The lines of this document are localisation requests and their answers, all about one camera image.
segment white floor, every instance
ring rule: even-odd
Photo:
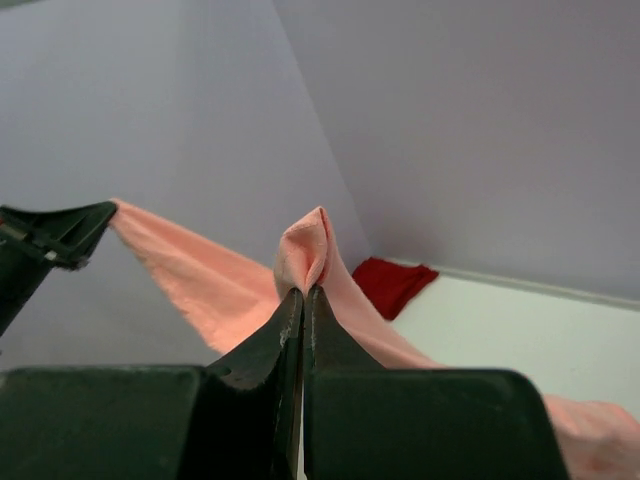
[[[442,276],[393,326],[434,360],[508,367],[640,418],[640,312]]]

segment red fabric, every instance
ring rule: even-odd
[[[438,272],[418,265],[405,267],[371,257],[353,272],[353,279],[386,320],[394,320],[409,300],[438,278]]]

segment pink fabric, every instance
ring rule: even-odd
[[[208,345],[223,353],[262,326],[279,303],[265,267],[124,202],[112,227]],[[305,294],[321,284],[337,320],[388,368],[438,368],[385,323],[354,283],[324,209],[282,236],[274,268],[277,292]],[[640,424],[623,408],[544,398],[574,480],[640,478]]]

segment black plastic part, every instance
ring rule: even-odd
[[[569,478],[526,378],[386,370],[320,287],[206,368],[0,375],[0,478],[293,480],[302,400],[310,480]]]
[[[174,480],[204,376],[197,367],[0,375],[0,478]]]
[[[0,374],[0,478],[295,479],[302,302],[207,368]]]
[[[312,290],[304,391],[310,480],[568,480],[541,397],[522,375],[384,370],[354,343],[324,292]]]
[[[112,202],[42,213],[0,207],[0,336],[52,268],[86,264],[116,210]]]
[[[291,290],[269,322],[207,368],[183,478],[226,465],[217,478],[295,479],[302,312],[302,294]]]

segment gray wall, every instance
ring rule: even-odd
[[[378,253],[640,299],[640,2],[274,4]]]
[[[268,0],[50,0],[0,14],[0,202],[119,196],[270,265],[319,204],[369,244]],[[108,234],[0,339],[0,368],[216,357]]]

